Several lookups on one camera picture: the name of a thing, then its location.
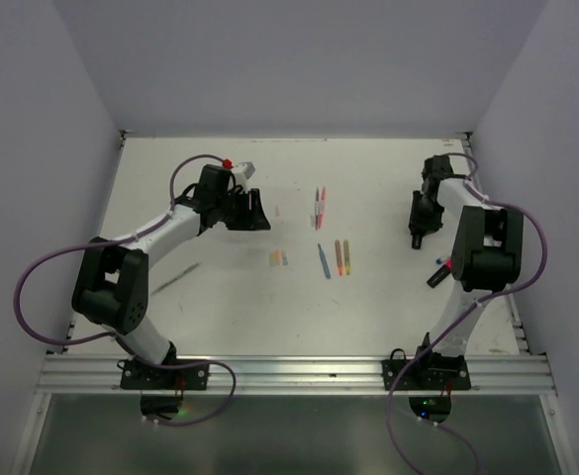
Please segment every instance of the metal beam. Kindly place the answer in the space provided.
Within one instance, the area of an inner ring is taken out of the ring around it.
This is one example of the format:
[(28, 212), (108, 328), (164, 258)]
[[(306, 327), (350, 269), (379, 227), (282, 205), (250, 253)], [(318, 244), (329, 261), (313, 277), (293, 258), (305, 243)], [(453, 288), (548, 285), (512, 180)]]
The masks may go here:
[[(211, 358), (229, 364), (237, 373), (240, 395), (384, 396), (381, 356), (181, 356)], [(44, 394), (138, 394), (119, 389), (121, 371), (115, 355), (48, 355), (38, 385)], [(555, 394), (545, 356), (469, 356), (472, 390), (458, 395)], [(232, 379), (211, 367), (208, 390), (220, 395)], [(169, 394), (144, 391), (144, 394)], [(397, 396), (434, 395), (435, 392), (398, 391)]]

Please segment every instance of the white wall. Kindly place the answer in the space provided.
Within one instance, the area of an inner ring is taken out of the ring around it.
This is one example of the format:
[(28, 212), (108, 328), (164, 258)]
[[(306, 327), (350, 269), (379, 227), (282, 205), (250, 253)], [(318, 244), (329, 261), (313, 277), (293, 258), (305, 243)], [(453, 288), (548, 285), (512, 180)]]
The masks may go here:
[[(117, 132), (46, 0), (0, 2), (0, 474), (11, 466), (45, 346), (18, 328), (11, 298), (26, 264), (96, 233)], [(26, 310), (62, 336), (79, 256), (33, 279)]]
[[(541, 219), (550, 260), (518, 298), (579, 454), (579, 0), (550, 0), (474, 135), (485, 191)], [(530, 236), (527, 274), (539, 259)]]
[(113, 117), (143, 134), (471, 131), (545, 0), (55, 0)]

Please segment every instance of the black mounting plate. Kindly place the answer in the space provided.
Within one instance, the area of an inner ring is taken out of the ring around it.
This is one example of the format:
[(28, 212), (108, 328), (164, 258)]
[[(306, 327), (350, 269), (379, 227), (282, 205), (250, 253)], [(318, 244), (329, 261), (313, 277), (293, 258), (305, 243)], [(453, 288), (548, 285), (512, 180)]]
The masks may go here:
[[(392, 386), (395, 378), (407, 363), (408, 360), (403, 358), (384, 359), (381, 361), (381, 371), (386, 391), (390, 391), (390, 386)], [(422, 367), (419, 364), (415, 364), (415, 366), (406, 371), (395, 391), (442, 391), (449, 381), (451, 381), (452, 391), (467, 391), (471, 389), (469, 370), (464, 358), (461, 358), (457, 367), (449, 369), (441, 368), (441, 365), (432, 364)]]
[[(201, 361), (203, 359), (177, 359), (172, 364), (180, 365)], [(182, 370), (156, 369), (134, 359), (121, 360), (118, 367), (122, 369), (120, 389), (127, 390), (181, 390), (182, 386), (178, 385), (177, 382), (183, 381), (185, 382), (185, 391), (205, 391), (210, 373), (210, 364)]]

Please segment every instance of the blue marker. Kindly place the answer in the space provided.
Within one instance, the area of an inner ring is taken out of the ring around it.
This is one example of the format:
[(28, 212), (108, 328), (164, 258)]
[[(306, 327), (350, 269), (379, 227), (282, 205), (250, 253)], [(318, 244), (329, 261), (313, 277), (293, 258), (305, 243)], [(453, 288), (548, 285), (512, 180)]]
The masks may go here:
[(322, 262), (322, 268), (325, 271), (325, 277), (330, 279), (331, 273), (329, 272), (329, 265), (327, 264), (327, 257), (325, 256), (325, 252), (322, 250), (322, 246), (319, 244), (318, 244), (318, 253), (320, 254), (320, 260)]

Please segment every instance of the white table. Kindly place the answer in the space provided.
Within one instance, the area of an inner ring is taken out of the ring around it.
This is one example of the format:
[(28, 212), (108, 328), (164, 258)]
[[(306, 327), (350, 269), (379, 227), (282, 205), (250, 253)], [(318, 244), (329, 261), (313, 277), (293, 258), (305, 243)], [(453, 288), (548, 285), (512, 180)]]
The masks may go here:
[[(150, 290), (183, 269), (198, 267), (150, 297), (148, 312), (180, 354), (354, 356), (407, 352), (437, 321), (452, 286), (431, 289), (434, 260), (451, 251), (456, 230), (443, 229), (411, 249), (408, 218), (423, 160), (462, 151), (442, 140), (128, 139), (101, 236), (112, 238), (162, 213), (172, 169), (198, 153), (252, 161), (270, 232), (228, 232), (223, 225), (183, 243), (151, 272)], [(197, 181), (204, 163), (185, 167), (178, 191)], [(457, 172), (467, 170), (455, 157)], [(327, 187), (323, 228), (311, 227), (316, 187)], [(338, 277), (334, 240), (350, 242), (351, 275)], [(327, 253), (326, 280), (317, 243)], [(289, 265), (270, 267), (285, 250)], [(78, 317), (73, 337), (99, 331)], [(73, 354), (122, 350), (104, 339), (73, 346)], [(489, 305), (468, 354), (518, 354), (505, 300)]]

